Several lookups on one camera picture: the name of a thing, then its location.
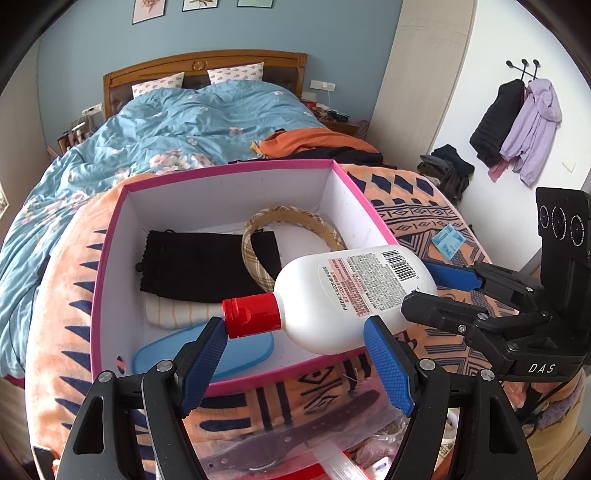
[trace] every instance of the light switch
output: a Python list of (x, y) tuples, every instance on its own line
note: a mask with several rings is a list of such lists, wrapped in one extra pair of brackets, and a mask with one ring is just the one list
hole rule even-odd
[(313, 88), (314, 90), (326, 90), (327, 92), (334, 92), (335, 88), (336, 88), (336, 84), (329, 83), (329, 82), (320, 82), (318, 80), (312, 80), (310, 82), (310, 88)]
[(577, 166), (577, 163), (570, 157), (563, 157), (562, 165), (566, 168), (569, 172), (574, 172), (574, 168)]
[(103, 111), (103, 104), (102, 103), (97, 103), (94, 106), (91, 106), (90, 108), (85, 108), (84, 110), (82, 110), (82, 116), (92, 116), (95, 113), (99, 113)]

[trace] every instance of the blue card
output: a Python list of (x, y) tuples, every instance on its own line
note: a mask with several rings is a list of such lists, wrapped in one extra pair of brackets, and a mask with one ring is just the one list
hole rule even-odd
[(457, 254), (465, 241), (466, 237), (451, 225), (447, 225), (441, 232), (431, 238), (433, 245), (437, 247), (447, 261), (450, 261)]

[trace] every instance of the screw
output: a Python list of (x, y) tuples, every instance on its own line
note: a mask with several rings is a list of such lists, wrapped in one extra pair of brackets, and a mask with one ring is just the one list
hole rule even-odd
[(111, 372), (102, 372), (99, 375), (99, 382), (100, 383), (107, 383), (108, 381), (111, 380), (111, 378), (113, 378), (113, 374)]
[(161, 362), (158, 362), (158, 365), (156, 365), (156, 370), (159, 372), (167, 372), (172, 367), (173, 363), (170, 360), (162, 360)]
[(430, 358), (423, 358), (418, 363), (418, 366), (420, 366), (423, 370), (427, 370), (428, 372), (430, 372), (431, 370), (435, 370), (435, 362)]
[(495, 374), (490, 370), (481, 370), (480, 376), (487, 382), (490, 382), (495, 379)]

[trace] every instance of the bottle label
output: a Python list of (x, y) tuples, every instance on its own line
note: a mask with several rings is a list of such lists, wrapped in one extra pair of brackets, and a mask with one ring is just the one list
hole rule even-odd
[(333, 303), (357, 317), (398, 307), (407, 295), (402, 282), (418, 278), (397, 250), (331, 258), (320, 265), (319, 274)]

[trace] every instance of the coat hook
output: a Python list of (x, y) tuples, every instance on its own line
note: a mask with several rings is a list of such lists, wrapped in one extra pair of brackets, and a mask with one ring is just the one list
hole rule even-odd
[(510, 61), (510, 60), (507, 60), (505, 63), (507, 64), (507, 66), (510, 69), (516, 69), (516, 70), (519, 70), (521, 72), (521, 81), (522, 82), (523, 82), (523, 77), (526, 74), (529, 75), (530, 77), (532, 77), (534, 80), (537, 78), (536, 75), (537, 75), (537, 72), (538, 72), (538, 68), (540, 67), (540, 62), (538, 60), (534, 60), (534, 65), (535, 65), (535, 74), (534, 75), (532, 75), (530, 72), (526, 72), (525, 71), (525, 69), (530, 66), (529, 62), (526, 59), (521, 59), (521, 63), (524, 66), (523, 69), (520, 69), (516, 65), (513, 65), (513, 62)]
[(534, 72), (534, 80), (538, 77), (538, 69), (540, 68), (540, 62), (536, 59), (534, 59), (534, 65), (535, 65), (535, 72)]
[(525, 69), (529, 67), (530, 64), (526, 59), (521, 59), (521, 63), (523, 64), (523, 70), (521, 71), (521, 81), (523, 82), (523, 75), (527, 73)]

